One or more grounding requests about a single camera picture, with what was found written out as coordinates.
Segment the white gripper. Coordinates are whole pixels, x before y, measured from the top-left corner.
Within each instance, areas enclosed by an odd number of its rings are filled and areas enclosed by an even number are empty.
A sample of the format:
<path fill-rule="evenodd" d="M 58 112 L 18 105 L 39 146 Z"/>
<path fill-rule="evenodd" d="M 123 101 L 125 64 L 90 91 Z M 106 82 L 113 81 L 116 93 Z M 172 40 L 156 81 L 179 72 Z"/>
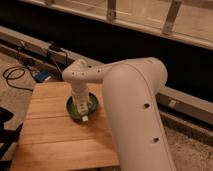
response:
<path fill-rule="evenodd" d="M 89 89 L 85 83 L 72 82 L 72 96 L 76 105 L 87 104 L 89 99 Z"/>

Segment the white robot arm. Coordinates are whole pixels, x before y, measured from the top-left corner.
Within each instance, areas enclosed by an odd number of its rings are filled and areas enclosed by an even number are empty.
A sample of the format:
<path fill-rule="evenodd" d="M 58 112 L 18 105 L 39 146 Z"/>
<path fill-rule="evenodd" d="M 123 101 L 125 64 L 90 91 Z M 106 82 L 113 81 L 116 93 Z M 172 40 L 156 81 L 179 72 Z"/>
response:
<path fill-rule="evenodd" d="M 153 57 L 89 67 L 77 60 L 62 73 L 72 87 L 73 106 L 89 119 L 89 83 L 102 85 L 102 97 L 122 171 L 176 171 L 157 107 L 166 84 L 165 65 Z"/>

